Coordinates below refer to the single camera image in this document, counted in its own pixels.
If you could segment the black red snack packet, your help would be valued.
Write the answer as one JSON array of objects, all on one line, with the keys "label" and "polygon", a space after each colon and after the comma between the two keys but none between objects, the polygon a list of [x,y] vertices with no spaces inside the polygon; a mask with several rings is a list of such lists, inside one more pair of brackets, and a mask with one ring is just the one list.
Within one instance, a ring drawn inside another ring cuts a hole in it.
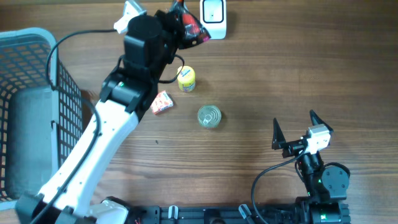
[{"label": "black red snack packet", "polygon": [[174,0],[169,12],[177,23],[177,42],[180,50],[189,49],[210,40],[210,33],[187,9],[184,0]]}]

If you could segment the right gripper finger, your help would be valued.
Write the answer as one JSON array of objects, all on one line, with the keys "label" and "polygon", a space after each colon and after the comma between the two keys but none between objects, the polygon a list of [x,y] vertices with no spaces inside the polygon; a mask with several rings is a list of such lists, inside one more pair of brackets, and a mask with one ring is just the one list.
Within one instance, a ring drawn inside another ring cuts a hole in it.
[{"label": "right gripper finger", "polygon": [[325,125],[325,127],[329,130],[330,133],[333,132],[333,128],[331,128],[326,122],[324,122],[317,114],[314,110],[310,110],[310,119],[311,122],[314,126],[319,125],[319,124],[323,124]]},{"label": "right gripper finger", "polygon": [[273,119],[273,138],[272,138],[272,148],[274,150],[283,149],[286,144],[285,137],[279,126],[277,118]]}]

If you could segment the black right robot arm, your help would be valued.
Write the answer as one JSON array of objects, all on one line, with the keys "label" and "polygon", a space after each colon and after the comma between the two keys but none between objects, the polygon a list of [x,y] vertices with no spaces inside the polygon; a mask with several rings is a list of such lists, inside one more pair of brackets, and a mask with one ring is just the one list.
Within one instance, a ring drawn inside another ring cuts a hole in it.
[{"label": "black right robot arm", "polygon": [[282,150],[282,157],[294,157],[295,168],[307,190],[297,197],[290,218],[293,223],[350,223],[347,198],[349,169],[337,162],[324,163],[320,151],[330,145],[334,130],[314,110],[312,126],[299,140],[286,141],[276,119],[273,120],[272,148]]}]

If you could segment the yellow small bottle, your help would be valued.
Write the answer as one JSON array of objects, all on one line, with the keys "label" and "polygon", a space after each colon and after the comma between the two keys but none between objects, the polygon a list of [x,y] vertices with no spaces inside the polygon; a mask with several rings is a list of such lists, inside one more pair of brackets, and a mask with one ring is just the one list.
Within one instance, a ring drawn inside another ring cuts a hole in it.
[{"label": "yellow small bottle", "polygon": [[184,65],[177,69],[177,73],[178,87],[184,92],[193,91],[196,85],[194,69]]}]

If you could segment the round tin can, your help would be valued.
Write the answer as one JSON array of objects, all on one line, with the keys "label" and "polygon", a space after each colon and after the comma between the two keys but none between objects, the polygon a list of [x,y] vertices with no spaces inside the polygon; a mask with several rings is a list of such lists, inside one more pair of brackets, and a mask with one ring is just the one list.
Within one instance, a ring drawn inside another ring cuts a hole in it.
[{"label": "round tin can", "polygon": [[206,129],[217,128],[221,121],[221,111],[215,105],[203,105],[198,110],[198,122]]}]

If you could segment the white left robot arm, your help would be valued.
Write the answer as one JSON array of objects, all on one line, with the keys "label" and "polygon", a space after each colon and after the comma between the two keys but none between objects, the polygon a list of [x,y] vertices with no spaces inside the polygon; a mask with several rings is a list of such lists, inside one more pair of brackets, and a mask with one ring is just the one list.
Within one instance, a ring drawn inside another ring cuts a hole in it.
[{"label": "white left robot arm", "polygon": [[71,154],[38,194],[16,204],[21,223],[127,223],[122,200],[90,203],[100,178],[158,94],[164,68],[187,46],[185,11],[141,14],[127,25],[124,55],[105,79],[93,116]]}]

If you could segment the red white small carton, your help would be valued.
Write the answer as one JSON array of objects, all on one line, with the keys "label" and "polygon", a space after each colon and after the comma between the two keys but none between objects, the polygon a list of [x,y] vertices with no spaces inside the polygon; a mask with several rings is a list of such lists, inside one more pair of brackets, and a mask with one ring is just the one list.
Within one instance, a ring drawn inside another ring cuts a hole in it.
[{"label": "red white small carton", "polygon": [[155,97],[150,108],[153,114],[158,114],[168,108],[173,107],[173,105],[174,102],[172,101],[171,97],[169,97],[167,92],[164,90]]}]

